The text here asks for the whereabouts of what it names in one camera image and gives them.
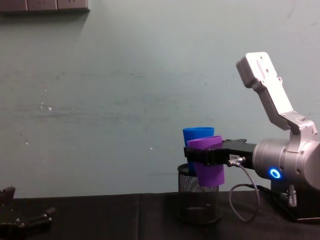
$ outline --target black wire mesh cup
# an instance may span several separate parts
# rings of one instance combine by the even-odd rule
[[[219,186],[200,186],[188,164],[178,167],[179,193],[177,217],[188,224],[206,225],[220,220]]]

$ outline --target table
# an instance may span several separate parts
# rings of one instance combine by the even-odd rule
[[[51,231],[30,240],[320,239],[320,225],[288,221],[266,197],[261,198],[254,222],[241,222],[229,206],[228,194],[219,193],[222,219],[207,226],[191,226],[177,220],[177,193],[15,199],[14,208],[26,216],[56,208]],[[232,197],[242,215],[253,213],[254,192],[238,191]]]

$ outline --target gray cable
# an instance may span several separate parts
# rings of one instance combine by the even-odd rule
[[[260,206],[260,196],[259,196],[259,190],[254,182],[254,180],[251,178],[251,176],[249,175],[249,173],[247,172],[247,170],[242,166],[242,165],[237,165],[238,168],[241,168],[245,174],[249,177],[250,181],[252,182],[252,185],[254,187],[254,190],[255,190],[255,193],[256,193],[256,207],[255,207],[255,212],[253,214],[253,216],[249,219],[245,219],[243,218],[238,212],[237,210],[235,209],[235,207],[233,206],[232,204],[232,200],[231,200],[231,197],[232,197],[232,193],[233,193],[233,190],[235,190],[236,188],[238,187],[247,187],[248,185],[247,184],[238,184],[238,185],[235,185],[233,188],[231,188],[230,192],[229,192],[229,203],[230,203],[230,207],[232,208],[233,212],[242,220],[244,221],[245,223],[250,223],[252,222],[256,216],[258,215],[258,212],[259,212],[259,206]]]

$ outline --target blue cup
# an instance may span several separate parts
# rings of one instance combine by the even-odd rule
[[[183,129],[184,146],[188,147],[188,141],[212,137],[215,135],[214,127],[188,127]],[[188,162],[189,172],[194,173],[195,168],[193,162]]]

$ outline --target wall outlet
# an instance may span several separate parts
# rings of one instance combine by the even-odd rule
[[[27,0],[0,0],[0,13],[25,12]]]
[[[57,0],[27,0],[28,11],[57,10]]]
[[[89,10],[88,0],[57,0],[58,9]]]

